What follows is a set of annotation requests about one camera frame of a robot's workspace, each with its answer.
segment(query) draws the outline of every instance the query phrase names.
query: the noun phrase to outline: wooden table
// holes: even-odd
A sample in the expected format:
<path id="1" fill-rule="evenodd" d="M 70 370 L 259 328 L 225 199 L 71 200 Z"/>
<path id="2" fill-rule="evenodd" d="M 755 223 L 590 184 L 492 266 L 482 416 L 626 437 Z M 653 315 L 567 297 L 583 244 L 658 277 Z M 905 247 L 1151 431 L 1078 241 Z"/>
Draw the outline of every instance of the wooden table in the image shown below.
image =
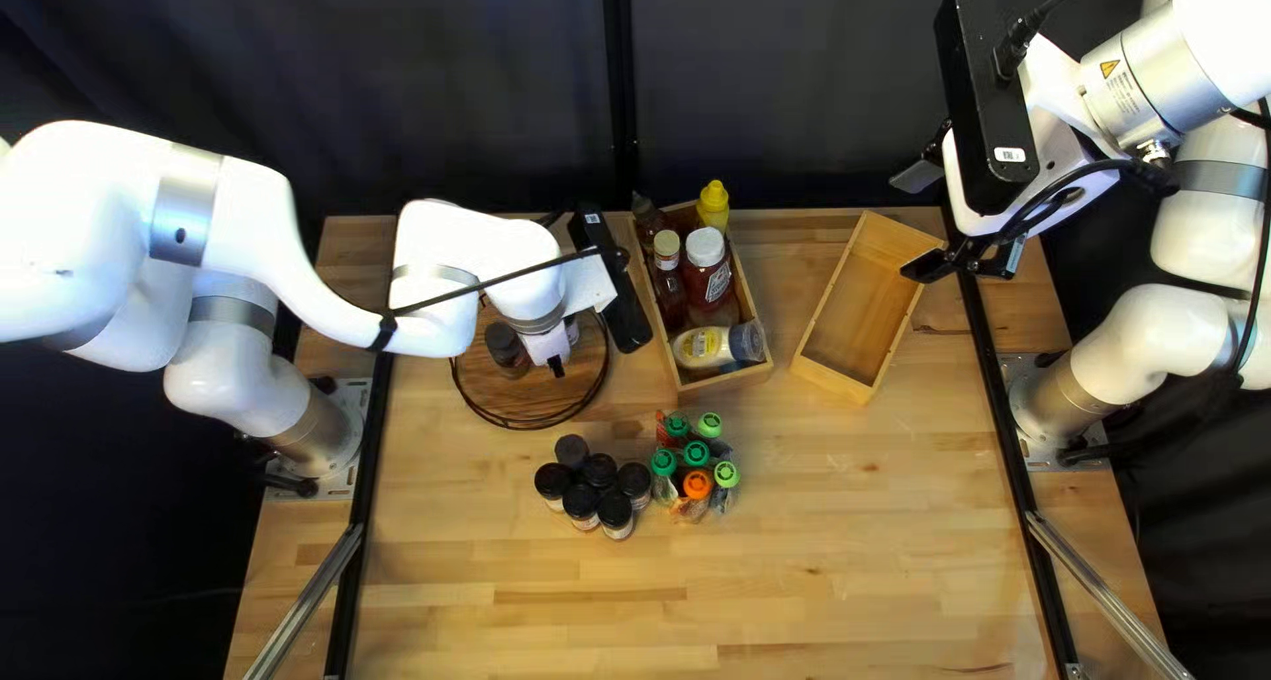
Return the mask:
<path id="1" fill-rule="evenodd" d="M 935 210 L 881 211 L 943 235 Z M 736 511 L 700 526 L 672 526 L 651 510 L 623 544 L 581 536 L 530 484 L 567 432 L 619 460 L 648 456 L 652 409 L 675 404 L 655 347 L 615 358 L 586 421 L 543 432 L 480 422 L 445 361 L 399 358 L 355 676 L 1051 677 L 957 282 L 928 287 L 868 407 L 787 374 L 858 215 L 733 212 L 730 233 L 777 371 L 685 411 L 721 413 L 744 477 Z M 611 216 L 619 244 L 634 245 L 623 215 Z M 328 219 L 319 273 L 346 297 L 383 303 L 391 233 L 393 217 Z M 981 291 L 1003 352 L 1069 347 L 1038 247 L 1014 282 L 985 281 Z M 369 375 L 364 353 L 309 330 L 297 365 Z M 1049 517 L 1158 628 L 1111 474 L 1032 479 Z M 241 676 L 347 516 L 347 502 L 264 506 L 228 677 Z M 1140 676 L 1060 578 L 1093 676 Z M 280 677 L 322 675 L 332 601 Z"/>

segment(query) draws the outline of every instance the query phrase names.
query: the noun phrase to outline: wooden box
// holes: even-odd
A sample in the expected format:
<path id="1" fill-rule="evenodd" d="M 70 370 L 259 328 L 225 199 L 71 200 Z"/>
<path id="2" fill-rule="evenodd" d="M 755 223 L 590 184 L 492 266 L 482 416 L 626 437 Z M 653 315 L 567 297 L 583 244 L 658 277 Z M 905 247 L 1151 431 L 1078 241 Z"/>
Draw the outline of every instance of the wooden box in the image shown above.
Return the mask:
<path id="1" fill-rule="evenodd" d="M 697 226 L 698 212 L 697 201 L 681 202 L 676 205 L 670 205 L 662 210 L 662 214 L 671 219 L 675 229 L 681 231 L 681 245 L 683 245 L 683 231 L 691 231 Z M 735 370 L 732 372 L 718 374 L 714 371 L 688 371 L 681 370 L 675 362 L 675 356 L 671 355 L 671 341 L 666 330 L 666 325 L 662 323 L 662 316 L 657 310 L 657 297 L 653 294 L 653 282 L 649 278 L 651 261 L 646 261 L 644 250 L 639 247 L 639 231 L 636 229 L 636 219 L 630 216 L 627 219 L 630 226 L 630 239 L 633 241 L 632 257 L 634 263 L 639 266 L 638 272 L 632 272 L 632 280 L 636 286 L 643 294 L 641 297 L 644 300 L 644 313 L 648 314 L 649 323 L 653 327 L 653 342 L 652 344 L 661 347 L 662 361 L 666 362 L 666 369 L 675 380 L 675 391 L 680 400 L 693 400 L 704 393 L 716 393 L 723 390 L 731 390 L 736 388 L 742 388 L 746 385 L 758 385 L 773 375 L 773 353 L 768 348 L 766 339 L 764 341 L 764 361 L 752 362 L 747 367 L 741 370 Z M 755 297 L 750 295 L 750 285 L 746 282 L 746 272 L 741 268 L 741 261 L 737 259 L 737 250 L 732 247 L 731 241 L 728 245 L 730 264 L 732 266 L 732 281 L 733 291 L 737 295 L 737 308 L 741 310 L 741 322 L 754 320 L 759 316 L 759 311 L 755 310 Z"/>
<path id="2" fill-rule="evenodd" d="M 933 235 L 864 212 L 803 330 L 791 372 L 868 403 L 923 294 L 920 282 L 900 275 L 900 266 L 942 245 Z"/>

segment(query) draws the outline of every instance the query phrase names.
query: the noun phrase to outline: condiment bottle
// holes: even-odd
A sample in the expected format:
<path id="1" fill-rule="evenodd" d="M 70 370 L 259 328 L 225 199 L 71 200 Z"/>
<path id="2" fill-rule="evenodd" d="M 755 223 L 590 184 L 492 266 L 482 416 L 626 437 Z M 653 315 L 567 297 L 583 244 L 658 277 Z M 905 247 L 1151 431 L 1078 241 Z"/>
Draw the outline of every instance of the condiment bottle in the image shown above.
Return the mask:
<path id="1" fill-rule="evenodd" d="M 583 440 L 578 435 L 566 435 L 557 440 L 555 452 L 557 461 L 573 470 L 582 469 L 582 464 L 591 455 L 591 450 L 587 449 L 587 440 Z"/>
<path id="2" fill-rule="evenodd" d="M 684 329 L 688 297 L 680 281 L 680 234 L 658 231 L 653 238 L 653 294 L 669 334 Z"/>
<path id="3" fill-rule="evenodd" d="M 684 252 L 688 261 L 680 264 L 680 278 L 688 297 L 689 323 L 697 328 L 736 325 L 741 313 L 723 234 L 710 228 L 689 233 Z"/>
<path id="4" fill-rule="evenodd" d="M 707 510 L 710 508 L 710 489 L 714 488 L 714 483 L 710 477 L 700 469 L 689 472 L 684 477 L 684 496 L 688 497 L 684 503 L 679 506 L 675 515 L 676 521 L 686 521 L 689 524 L 697 524 L 702 521 L 705 516 Z"/>
<path id="5" fill-rule="evenodd" d="M 660 505 L 670 506 L 679 498 L 680 492 L 675 488 L 671 477 L 675 474 L 675 454 L 671 450 L 657 450 L 649 461 L 653 468 L 653 488 L 651 496 Z"/>
<path id="6" fill-rule="evenodd" d="M 717 464 L 714 473 L 716 487 L 710 492 L 710 508 L 719 513 L 728 513 L 728 510 L 732 508 L 737 498 L 737 491 L 733 487 L 740 480 L 741 475 L 737 474 L 737 468 L 731 461 Z"/>
<path id="7" fill-rule="evenodd" d="M 534 491 L 543 497 L 543 503 L 548 505 L 548 508 L 559 513 L 564 510 L 562 498 L 572 480 L 573 470 L 563 464 L 552 461 L 544 464 L 534 473 Z"/>
<path id="8" fill-rule="evenodd" d="M 600 505 L 600 492 L 590 484 L 573 484 L 564 491 L 562 506 L 573 527 L 588 534 L 600 526 L 596 507 Z"/>
<path id="9" fill-rule="evenodd" d="M 636 216 L 636 233 L 639 234 L 639 247 L 644 258 L 653 257 L 653 238 L 658 231 L 671 231 L 671 219 L 658 211 L 653 201 L 632 192 L 632 214 Z"/>
<path id="10" fill-rule="evenodd" d="M 728 233 L 728 192 L 717 179 L 705 184 L 698 198 L 698 220 L 719 233 Z"/>
<path id="11" fill-rule="evenodd" d="M 712 370 L 730 362 L 763 362 L 764 328 L 759 319 L 731 328 L 683 330 L 671 341 L 671 355 L 685 370 Z"/>
<path id="12" fill-rule="evenodd" d="M 689 418 L 683 412 L 672 412 L 657 423 L 657 444 L 662 447 L 680 449 L 689 436 Z"/>
<path id="13" fill-rule="evenodd" d="M 648 506 L 652 484 L 648 468 L 638 461 L 628 461 L 618 470 L 618 489 L 632 501 L 632 511 L 641 512 Z"/>
<path id="14" fill-rule="evenodd" d="M 605 491 L 618 483 L 618 463 L 608 454 L 594 454 L 582 463 L 582 480 Z"/>
<path id="15" fill-rule="evenodd" d="M 732 459 L 732 447 L 719 439 L 723 433 L 723 421 L 718 414 L 707 412 L 698 418 L 697 436 L 710 449 L 710 456 L 727 461 Z"/>
<path id="16" fill-rule="evenodd" d="M 605 535 L 615 541 L 622 541 L 632 535 L 636 527 L 636 515 L 632 513 L 632 501 L 618 489 L 606 492 L 600 497 L 597 510 L 600 525 L 605 529 Z"/>
<path id="17" fill-rule="evenodd" d="M 710 449 L 705 442 L 693 441 L 684 445 L 684 465 L 690 469 L 702 469 L 710 460 Z"/>
<path id="18" fill-rule="evenodd" d="M 507 379 L 521 379 L 530 371 L 530 353 L 507 323 L 491 323 L 486 327 L 486 350 Z"/>

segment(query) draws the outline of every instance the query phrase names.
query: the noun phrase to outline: empty wooden tray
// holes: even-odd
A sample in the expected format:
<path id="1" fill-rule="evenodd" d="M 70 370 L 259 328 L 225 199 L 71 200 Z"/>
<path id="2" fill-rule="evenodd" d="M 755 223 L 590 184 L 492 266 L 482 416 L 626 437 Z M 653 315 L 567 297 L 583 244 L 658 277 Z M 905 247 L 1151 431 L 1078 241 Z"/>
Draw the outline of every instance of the empty wooden tray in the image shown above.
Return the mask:
<path id="1" fill-rule="evenodd" d="M 920 282 L 900 275 L 900 266 L 943 244 L 891 217 L 864 212 L 803 330 L 791 372 L 868 403 L 923 294 Z"/>

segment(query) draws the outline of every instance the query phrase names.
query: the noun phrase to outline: mustard bottle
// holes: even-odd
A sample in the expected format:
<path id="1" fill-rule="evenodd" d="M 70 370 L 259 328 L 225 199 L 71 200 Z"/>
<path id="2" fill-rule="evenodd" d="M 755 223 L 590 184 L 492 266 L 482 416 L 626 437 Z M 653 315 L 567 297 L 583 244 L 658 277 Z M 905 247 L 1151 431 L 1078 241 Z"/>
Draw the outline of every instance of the mustard bottle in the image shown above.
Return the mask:
<path id="1" fill-rule="evenodd" d="M 702 189 L 698 200 L 698 219 L 703 226 L 710 226 L 719 233 L 728 233 L 728 192 L 718 179 Z"/>

